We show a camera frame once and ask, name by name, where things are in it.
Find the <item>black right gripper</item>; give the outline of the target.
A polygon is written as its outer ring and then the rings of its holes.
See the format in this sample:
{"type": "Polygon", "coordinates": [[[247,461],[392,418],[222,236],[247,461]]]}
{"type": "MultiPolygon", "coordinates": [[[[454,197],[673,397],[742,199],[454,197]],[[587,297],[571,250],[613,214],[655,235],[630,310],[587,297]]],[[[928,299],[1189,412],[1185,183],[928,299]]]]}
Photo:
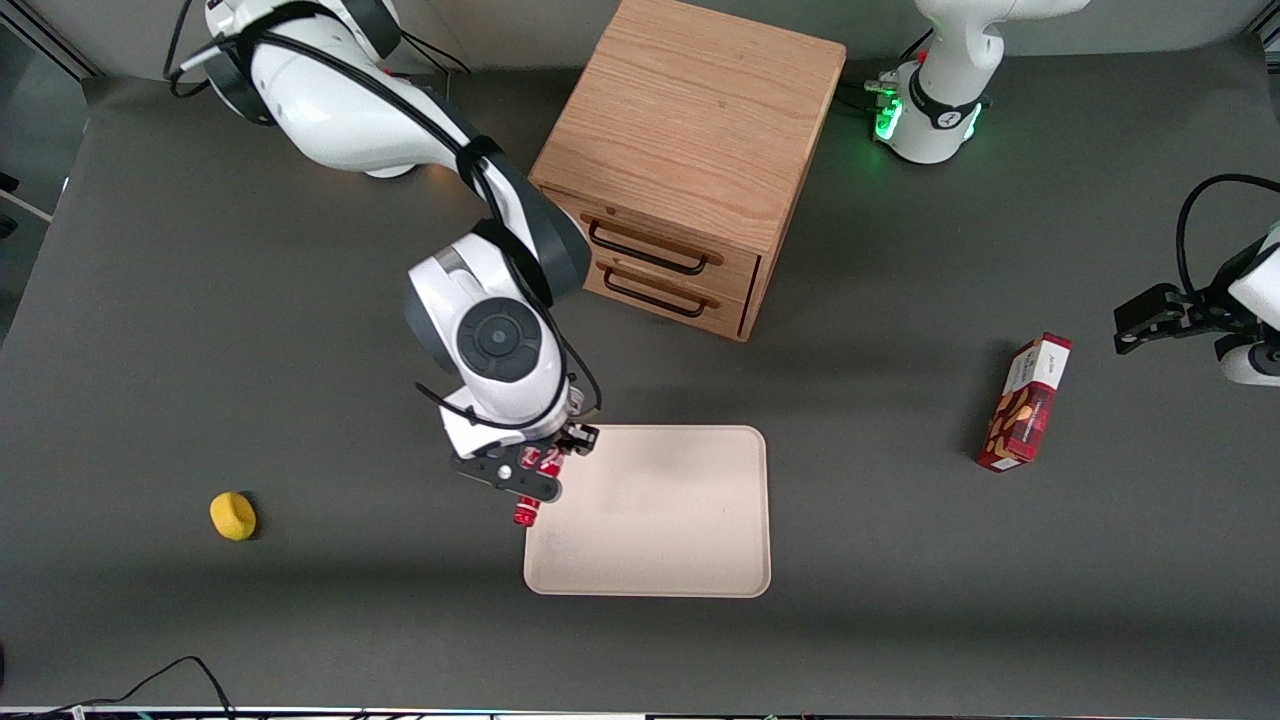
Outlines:
{"type": "Polygon", "coordinates": [[[562,454],[586,456],[595,448],[598,438],[598,428],[579,423],[571,416],[550,436],[540,438],[538,446],[544,450],[554,448],[562,454]]]}

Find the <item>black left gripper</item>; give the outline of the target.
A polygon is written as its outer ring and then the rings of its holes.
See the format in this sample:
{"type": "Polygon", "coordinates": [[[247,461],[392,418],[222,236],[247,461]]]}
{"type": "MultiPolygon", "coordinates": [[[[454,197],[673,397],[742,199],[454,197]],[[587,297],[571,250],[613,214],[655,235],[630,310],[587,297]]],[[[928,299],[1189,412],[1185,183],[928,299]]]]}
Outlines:
{"type": "Polygon", "coordinates": [[[1196,288],[1185,283],[1185,304],[1180,290],[1171,283],[1153,284],[1129,299],[1114,310],[1116,355],[1128,355],[1160,340],[1184,340],[1207,333],[1251,338],[1253,313],[1230,293],[1231,284],[1211,282],[1196,288]]]}

